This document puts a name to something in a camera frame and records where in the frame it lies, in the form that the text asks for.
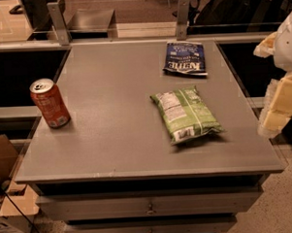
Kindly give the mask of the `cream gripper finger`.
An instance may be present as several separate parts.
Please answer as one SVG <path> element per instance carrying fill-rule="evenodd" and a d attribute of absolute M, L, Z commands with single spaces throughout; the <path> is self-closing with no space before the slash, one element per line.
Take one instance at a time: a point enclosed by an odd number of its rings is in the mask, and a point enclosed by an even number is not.
<path fill-rule="evenodd" d="M 271 111 L 262 111 L 259 118 L 257 133 L 265 138 L 276 137 L 289 122 L 290 118 Z"/>
<path fill-rule="evenodd" d="M 276 38 L 276 32 L 269 34 L 266 39 L 261 41 L 255 47 L 253 54 L 262 58 L 267 58 L 269 55 L 273 55 L 275 51 L 275 47 L 274 47 L 275 38 Z"/>

